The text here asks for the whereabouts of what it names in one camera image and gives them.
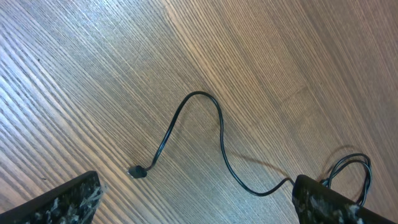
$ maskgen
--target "black wire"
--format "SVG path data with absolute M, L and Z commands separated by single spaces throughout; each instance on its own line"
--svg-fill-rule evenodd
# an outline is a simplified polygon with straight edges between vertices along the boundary
M 359 159 L 353 159 L 350 161 L 347 161 L 348 159 L 352 158 L 352 157 L 357 157 L 357 156 L 362 156 L 365 158 L 365 161 L 359 160 Z M 354 153 L 348 156 L 343 157 L 342 159 L 340 159 L 336 165 L 332 168 L 332 170 L 330 171 L 330 175 L 329 178 L 323 179 L 321 180 L 321 184 L 323 184 L 324 186 L 328 187 L 330 189 L 331 187 L 331 181 L 333 180 L 333 178 L 339 174 L 346 166 L 350 165 L 350 164 L 354 164 L 354 163 L 360 163 L 363 165 L 363 167 L 365 168 L 366 171 L 366 176 L 365 176 L 365 181 L 363 184 L 363 188 L 361 191 L 361 195 L 359 196 L 359 199 L 357 199 L 356 203 L 360 206 L 364 206 L 365 201 L 366 201 L 366 196 L 368 195 L 369 189 L 371 187 L 372 184 L 372 166 L 371 166 L 371 160 L 370 158 L 363 154 L 363 153 Z
M 289 181 L 290 183 L 292 183 L 292 185 L 294 185 L 294 181 L 291 178 L 287 177 L 287 178 L 283 179 L 279 184 L 277 184 L 273 189 L 271 189 L 271 190 L 269 190 L 267 192 L 264 192 L 264 193 L 259 193 L 259 192 L 253 191 L 248 186 L 246 186 L 246 184 L 243 183 L 243 181 L 235 174 L 235 171 L 232 169 L 231 165 L 228 162 L 228 158 L 226 157 L 225 148 L 224 148 L 224 120 L 223 120 L 223 114 L 221 112 L 221 108 L 220 108 L 217 100 L 214 97 L 212 97 L 210 94 L 205 93 L 203 91 L 194 91 L 194 92 L 188 94 L 183 99 L 183 101 L 180 103 L 180 106 L 178 106 L 178 108 L 177 108 L 177 110 L 176 110 L 176 112 L 174 114 L 174 117 L 172 119 L 172 122 L 170 123 L 170 126 L 169 126 L 169 128 L 168 128 L 168 130 L 167 130 L 167 132 L 166 132 L 166 134 L 165 134 L 165 136 L 163 138 L 163 140 L 162 140 L 162 143 L 160 144 L 159 148 L 157 149 L 157 152 L 155 153 L 155 156 L 154 156 L 154 159 L 152 161 L 152 164 L 148 168 L 145 169 L 146 171 L 152 169 L 155 166 L 156 161 L 158 160 L 158 158 L 160 156 L 160 153 L 162 153 L 163 148 L 166 145 L 166 142 L 167 142 L 167 140 L 169 139 L 169 137 L 170 137 L 170 135 L 172 133 L 173 127 L 175 125 L 175 122 L 177 121 L 178 115 L 180 114 L 184 104 L 189 100 L 189 98 L 191 98 L 192 96 L 195 96 L 195 95 L 207 96 L 208 98 L 210 98 L 212 100 L 212 102 L 216 106 L 217 111 L 218 111 L 218 117 L 220 119 L 220 147 L 221 147 L 221 153 L 223 154 L 223 159 L 225 161 L 225 164 L 226 164 L 229 172 L 235 178 L 235 180 L 238 182 L 238 184 L 243 187 L 244 190 L 248 191 L 250 194 L 253 194 L 255 196 L 263 197 L 263 196 L 267 196 L 267 195 L 270 195 L 270 194 L 274 193 L 286 181 Z

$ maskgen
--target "wooden surface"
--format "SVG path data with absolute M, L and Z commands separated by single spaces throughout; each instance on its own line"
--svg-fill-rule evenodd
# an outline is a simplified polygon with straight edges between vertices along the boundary
M 398 1 L 0 2 L 0 212 L 88 170 L 109 186 L 95 223 L 298 223 L 285 175 L 320 179 L 361 151 L 366 207 L 398 222 Z M 356 198 L 353 165 L 332 188 Z

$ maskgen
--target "wooden table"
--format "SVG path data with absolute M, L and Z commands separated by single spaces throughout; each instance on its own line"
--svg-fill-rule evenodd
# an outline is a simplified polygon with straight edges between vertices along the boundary
M 0 212 L 88 170 L 109 192 L 95 223 L 298 223 L 285 184 L 364 152 L 366 207 L 398 222 L 398 1 L 0 2 Z M 355 199 L 364 171 L 332 188 Z

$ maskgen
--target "black plug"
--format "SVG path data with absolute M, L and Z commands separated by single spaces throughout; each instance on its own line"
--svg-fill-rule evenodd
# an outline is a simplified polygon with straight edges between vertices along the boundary
M 135 166 L 129 169 L 128 173 L 133 178 L 144 178 L 147 176 L 147 171 L 142 166 Z

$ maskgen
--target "black cable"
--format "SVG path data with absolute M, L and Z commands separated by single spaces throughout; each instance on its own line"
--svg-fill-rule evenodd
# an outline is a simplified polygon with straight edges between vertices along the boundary
M 224 148 L 224 120 L 223 120 L 223 114 L 221 112 L 220 105 L 218 104 L 217 100 L 214 97 L 212 97 L 210 94 L 205 93 L 203 91 L 194 91 L 194 92 L 188 94 L 183 99 L 183 101 L 180 103 L 180 106 L 178 106 L 178 108 L 177 108 L 177 110 L 176 110 L 176 112 L 174 114 L 172 122 L 170 123 L 170 126 L 169 126 L 169 128 L 168 128 L 168 130 L 167 130 L 167 132 L 166 132 L 166 134 L 165 134 L 165 136 L 163 138 L 163 140 L 162 140 L 162 143 L 160 144 L 159 148 L 157 149 L 157 152 L 155 153 L 154 159 L 152 160 L 152 164 L 146 169 L 143 169 L 142 167 L 138 167 L 137 170 L 135 170 L 135 172 L 139 172 L 140 175 L 142 175 L 142 177 L 145 177 L 146 176 L 146 172 L 151 170 L 155 166 L 156 161 L 158 160 L 158 158 L 160 156 L 160 153 L 162 153 L 163 148 L 166 145 L 166 142 L 167 142 L 167 140 L 169 139 L 169 137 L 170 137 L 170 135 L 172 133 L 173 127 L 175 125 L 175 122 L 177 121 L 178 115 L 180 114 L 183 106 L 189 100 L 189 98 L 191 98 L 192 96 L 195 96 L 195 95 L 207 96 L 209 99 L 212 100 L 212 102 L 216 106 L 217 111 L 218 111 L 218 117 L 220 119 L 220 148 L 221 148 L 221 153 L 223 154 L 223 159 L 225 161 L 225 164 L 226 164 L 229 172 L 235 178 L 235 180 L 238 182 L 238 184 L 243 187 L 244 190 L 248 191 L 250 194 L 253 194 L 255 196 L 263 197 L 263 196 L 267 196 L 267 195 L 270 195 L 270 194 L 274 193 L 286 181 L 289 181 L 290 183 L 292 183 L 292 185 L 294 185 L 294 181 L 291 178 L 287 177 L 287 178 L 283 179 L 279 184 L 277 184 L 273 189 L 271 189 L 271 190 L 269 190 L 267 192 L 264 192 L 264 193 L 260 193 L 260 192 L 256 192 L 256 191 L 250 189 L 248 186 L 246 186 L 246 184 L 243 183 L 243 181 L 236 175 L 235 171 L 232 169 L 231 165 L 228 162 L 228 158 L 226 157 L 225 148 Z
M 352 157 L 357 157 L 357 156 L 362 156 L 365 158 L 365 161 L 359 160 L 359 159 L 353 159 L 350 161 L 347 161 L 348 159 L 352 158 Z M 363 153 L 354 153 L 348 156 L 343 157 L 342 159 L 340 159 L 336 165 L 332 168 L 332 170 L 330 171 L 330 175 L 328 178 L 321 180 L 321 184 L 323 184 L 324 186 L 328 187 L 330 189 L 331 187 L 331 181 L 333 180 L 333 178 L 339 174 L 346 166 L 350 165 L 350 164 L 354 164 L 354 163 L 360 163 L 363 165 L 363 167 L 365 168 L 366 171 L 366 176 L 365 176 L 365 181 L 364 181 L 364 185 L 361 191 L 361 195 L 359 196 L 359 199 L 357 199 L 356 203 L 360 206 L 364 206 L 365 201 L 366 201 L 366 196 L 368 195 L 368 191 L 371 187 L 372 184 L 372 166 L 371 166 L 371 160 L 370 158 L 363 154 Z

